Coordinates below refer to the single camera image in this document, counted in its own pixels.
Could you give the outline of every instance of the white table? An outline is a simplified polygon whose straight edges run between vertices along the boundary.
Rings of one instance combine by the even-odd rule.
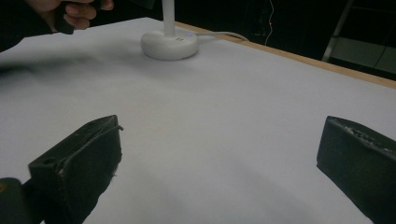
[[[85,223],[371,223],[316,167],[327,116],[396,139],[396,90],[211,36],[178,62],[142,54],[163,24],[24,39],[0,54],[0,176],[118,115],[122,162]]]

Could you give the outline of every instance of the person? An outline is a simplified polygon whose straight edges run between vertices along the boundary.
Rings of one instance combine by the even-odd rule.
[[[0,52],[20,43],[25,37],[56,33],[55,10],[65,0],[1,0]],[[93,0],[67,0],[64,19],[76,30],[84,30],[95,18]],[[111,10],[113,0],[102,0],[103,10]]]

